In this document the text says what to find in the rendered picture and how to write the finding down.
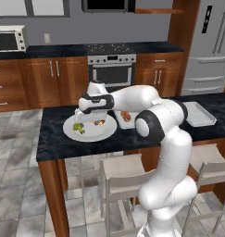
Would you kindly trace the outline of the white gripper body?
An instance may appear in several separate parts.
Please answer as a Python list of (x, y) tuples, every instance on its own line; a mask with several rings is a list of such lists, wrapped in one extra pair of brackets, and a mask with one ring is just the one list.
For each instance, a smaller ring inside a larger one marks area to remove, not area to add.
[(89, 114), (84, 114), (78, 108), (75, 110), (74, 120), (77, 123), (91, 122), (97, 120), (105, 120), (107, 117), (107, 112), (92, 112)]

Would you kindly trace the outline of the large white round plate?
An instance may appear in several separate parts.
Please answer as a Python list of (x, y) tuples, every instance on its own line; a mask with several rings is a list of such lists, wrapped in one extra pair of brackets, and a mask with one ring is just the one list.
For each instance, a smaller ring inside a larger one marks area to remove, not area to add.
[(72, 140), (84, 143), (102, 141), (114, 134), (117, 129), (117, 122), (111, 116), (106, 117), (102, 125), (95, 126), (92, 122), (84, 122), (84, 133), (73, 130), (75, 124), (74, 116), (69, 117), (63, 125), (63, 132)]

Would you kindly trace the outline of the red cooked food piece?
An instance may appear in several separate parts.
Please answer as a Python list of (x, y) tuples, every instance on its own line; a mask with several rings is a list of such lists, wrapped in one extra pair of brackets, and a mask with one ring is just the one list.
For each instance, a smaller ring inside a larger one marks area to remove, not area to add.
[(121, 111), (120, 115), (126, 122), (129, 122), (131, 120), (131, 115), (127, 111)]

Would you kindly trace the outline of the green broccoli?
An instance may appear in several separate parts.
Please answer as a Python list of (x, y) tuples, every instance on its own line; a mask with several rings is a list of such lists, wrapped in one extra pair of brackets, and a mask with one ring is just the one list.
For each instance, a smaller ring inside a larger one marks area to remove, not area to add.
[(85, 130), (84, 130), (83, 127), (84, 127), (84, 125), (83, 125), (82, 123), (77, 123), (77, 122), (75, 122), (75, 123), (73, 124), (73, 130), (79, 131), (80, 134), (84, 134), (84, 133), (85, 133)]

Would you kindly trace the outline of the stainless steel oven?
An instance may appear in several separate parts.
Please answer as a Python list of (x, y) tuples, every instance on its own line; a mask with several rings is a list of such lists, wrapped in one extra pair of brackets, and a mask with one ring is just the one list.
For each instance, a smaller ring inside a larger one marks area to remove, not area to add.
[(89, 81), (102, 82), (109, 90), (134, 84), (136, 55), (88, 56)]

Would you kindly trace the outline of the wide wooden cupboard run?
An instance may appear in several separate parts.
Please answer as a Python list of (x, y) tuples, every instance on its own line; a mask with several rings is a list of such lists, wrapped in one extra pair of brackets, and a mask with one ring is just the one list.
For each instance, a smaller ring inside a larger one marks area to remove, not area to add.
[(88, 81), (86, 56), (0, 60), (0, 112), (77, 105)]

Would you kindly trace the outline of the grey bar stool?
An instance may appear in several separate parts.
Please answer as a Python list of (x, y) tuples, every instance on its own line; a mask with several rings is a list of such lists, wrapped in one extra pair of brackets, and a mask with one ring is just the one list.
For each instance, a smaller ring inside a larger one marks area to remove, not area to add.
[[(225, 158), (221, 155), (215, 143), (194, 146), (192, 149), (191, 166), (198, 173), (197, 188), (204, 185), (225, 182)], [(191, 212), (193, 211), (195, 199), (196, 197), (194, 197), (190, 203), (181, 237), (185, 237), (190, 222), (208, 218), (217, 218), (217, 222), (212, 231), (215, 233), (225, 212), (224, 202), (223, 208), (220, 211), (192, 217)]]
[[(130, 213), (134, 211), (138, 199), (139, 188), (148, 181), (155, 171), (144, 170), (142, 155), (112, 156), (99, 161), (99, 191), (101, 217), (106, 222), (106, 237), (123, 237), (136, 233), (128, 220), (123, 201), (130, 205)], [(110, 204), (116, 203), (123, 224), (122, 231), (110, 229)]]

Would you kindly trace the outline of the black hob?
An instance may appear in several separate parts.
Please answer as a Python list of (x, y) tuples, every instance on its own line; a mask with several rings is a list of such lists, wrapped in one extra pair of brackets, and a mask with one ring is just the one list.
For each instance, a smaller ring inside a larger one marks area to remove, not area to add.
[(134, 51), (124, 43), (86, 44), (85, 49), (89, 56), (124, 55), (134, 53)]

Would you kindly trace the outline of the narrow wooden cupboard run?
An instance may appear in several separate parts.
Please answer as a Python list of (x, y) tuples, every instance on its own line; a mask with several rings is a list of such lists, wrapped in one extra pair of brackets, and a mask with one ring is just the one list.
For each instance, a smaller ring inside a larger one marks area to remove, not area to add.
[(154, 86), (160, 96), (174, 96), (181, 71), (182, 55), (183, 52), (138, 54), (134, 83)]

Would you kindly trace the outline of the black range hood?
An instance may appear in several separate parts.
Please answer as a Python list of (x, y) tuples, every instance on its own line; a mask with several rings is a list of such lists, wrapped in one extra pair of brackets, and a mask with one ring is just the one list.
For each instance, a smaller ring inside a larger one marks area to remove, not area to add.
[(136, 0), (81, 0), (84, 13), (126, 13), (135, 10)]

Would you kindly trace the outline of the white toaster oven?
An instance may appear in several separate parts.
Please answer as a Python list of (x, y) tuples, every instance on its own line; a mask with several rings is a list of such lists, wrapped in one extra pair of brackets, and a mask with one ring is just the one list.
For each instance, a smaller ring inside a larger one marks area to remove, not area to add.
[(0, 25), (0, 53), (25, 52), (28, 46), (24, 25)]

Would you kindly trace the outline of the grey framed window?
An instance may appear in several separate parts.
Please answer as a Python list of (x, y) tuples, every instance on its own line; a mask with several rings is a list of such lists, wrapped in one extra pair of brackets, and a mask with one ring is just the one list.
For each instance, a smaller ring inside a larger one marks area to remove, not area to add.
[(0, 0), (0, 18), (69, 16), (69, 0)]

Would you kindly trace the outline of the stainless steel fridge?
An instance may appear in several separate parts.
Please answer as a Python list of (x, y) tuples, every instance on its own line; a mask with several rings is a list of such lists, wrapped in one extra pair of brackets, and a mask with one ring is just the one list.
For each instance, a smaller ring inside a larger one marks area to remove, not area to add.
[(225, 0), (201, 0), (181, 95), (225, 88)]

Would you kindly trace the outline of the wooden wall shelf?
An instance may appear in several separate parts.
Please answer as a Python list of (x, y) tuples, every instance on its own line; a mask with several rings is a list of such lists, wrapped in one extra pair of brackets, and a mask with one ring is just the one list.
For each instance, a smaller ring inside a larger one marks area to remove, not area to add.
[(184, 14), (185, 11), (174, 8), (136, 8), (135, 14)]

